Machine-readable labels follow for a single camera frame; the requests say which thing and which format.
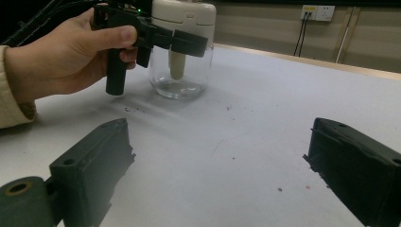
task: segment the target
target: wall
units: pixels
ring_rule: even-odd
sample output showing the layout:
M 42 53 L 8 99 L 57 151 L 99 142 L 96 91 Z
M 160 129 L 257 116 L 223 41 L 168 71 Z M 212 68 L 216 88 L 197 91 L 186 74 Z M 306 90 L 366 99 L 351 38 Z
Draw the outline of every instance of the wall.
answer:
M 302 6 L 215 6 L 215 43 L 294 54 Z M 401 73 L 400 12 L 401 9 L 336 7 L 331 22 L 307 23 L 301 57 Z

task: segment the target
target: glass jar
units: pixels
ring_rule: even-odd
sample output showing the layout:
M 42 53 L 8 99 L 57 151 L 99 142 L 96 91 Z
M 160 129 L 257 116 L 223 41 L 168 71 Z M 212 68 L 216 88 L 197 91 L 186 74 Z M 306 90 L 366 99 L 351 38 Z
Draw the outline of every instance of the glass jar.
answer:
M 162 96 L 192 98 L 208 83 L 212 66 L 213 45 L 202 58 L 184 55 L 155 46 L 150 56 L 150 84 Z

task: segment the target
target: finger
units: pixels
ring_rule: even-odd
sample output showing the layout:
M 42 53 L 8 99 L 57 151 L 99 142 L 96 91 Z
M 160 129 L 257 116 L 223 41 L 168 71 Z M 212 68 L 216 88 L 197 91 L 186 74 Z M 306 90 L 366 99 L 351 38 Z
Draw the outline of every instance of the finger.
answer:
M 127 64 L 127 69 L 134 69 L 136 66 L 136 62 L 132 61 Z
M 133 26 L 118 26 L 96 31 L 85 32 L 81 37 L 83 46 L 88 46 L 90 51 L 97 52 L 111 48 L 125 48 L 136 42 L 136 29 Z
M 92 22 L 93 17 L 94 17 L 94 9 L 90 8 L 82 12 L 81 15 L 79 15 L 77 18 L 79 18 L 80 20 Z
M 126 49 L 128 49 L 128 50 L 132 50 L 132 49 L 138 50 L 138 47 L 130 45 L 130 46 L 126 47 Z
M 123 62 L 136 61 L 138 49 L 123 50 L 120 52 L 120 60 Z

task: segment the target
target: sleeve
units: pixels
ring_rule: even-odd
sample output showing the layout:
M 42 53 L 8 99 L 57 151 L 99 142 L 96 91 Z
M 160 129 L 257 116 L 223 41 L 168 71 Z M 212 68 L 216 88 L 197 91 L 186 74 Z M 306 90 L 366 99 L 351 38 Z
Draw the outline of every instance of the sleeve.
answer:
M 7 46 L 0 46 L 0 129 L 32 122 L 36 117 L 34 102 L 17 104 L 9 88 L 4 53 Z

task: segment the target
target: table surface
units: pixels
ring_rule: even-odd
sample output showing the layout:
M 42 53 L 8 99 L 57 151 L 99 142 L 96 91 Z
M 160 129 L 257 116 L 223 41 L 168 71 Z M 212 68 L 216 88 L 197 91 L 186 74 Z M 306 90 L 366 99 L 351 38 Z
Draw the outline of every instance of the table surface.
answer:
M 303 159 L 315 118 L 401 151 L 397 79 L 218 47 L 209 86 L 196 99 L 157 95 L 139 66 L 123 96 L 104 90 L 105 79 L 40 99 L 35 123 L 0 130 L 0 184 L 47 179 L 50 163 L 86 134 L 126 117 L 137 156 L 102 227 L 357 227 Z

